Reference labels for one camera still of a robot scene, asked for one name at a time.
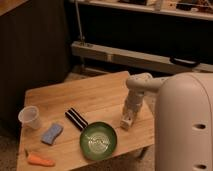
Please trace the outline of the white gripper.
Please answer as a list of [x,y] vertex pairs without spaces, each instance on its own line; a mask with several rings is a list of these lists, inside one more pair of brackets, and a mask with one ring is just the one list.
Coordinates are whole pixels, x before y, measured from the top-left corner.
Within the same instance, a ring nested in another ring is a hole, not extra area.
[[124,107],[123,115],[121,121],[129,122],[132,118],[132,125],[138,119],[138,112],[140,111],[143,104],[143,97],[139,95],[127,96]]

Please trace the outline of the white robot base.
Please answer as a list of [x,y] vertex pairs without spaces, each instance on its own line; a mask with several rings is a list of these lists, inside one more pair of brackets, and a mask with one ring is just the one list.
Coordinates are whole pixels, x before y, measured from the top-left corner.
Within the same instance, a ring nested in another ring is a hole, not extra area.
[[177,74],[160,88],[155,171],[213,171],[213,74]]

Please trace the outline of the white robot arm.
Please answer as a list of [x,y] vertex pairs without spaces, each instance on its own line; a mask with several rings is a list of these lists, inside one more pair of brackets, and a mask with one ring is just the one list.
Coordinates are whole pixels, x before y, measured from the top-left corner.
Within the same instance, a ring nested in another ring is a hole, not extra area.
[[123,129],[129,129],[143,104],[144,94],[147,91],[157,92],[167,77],[154,78],[150,73],[131,75],[126,80],[128,95],[125,99],[120,126]]

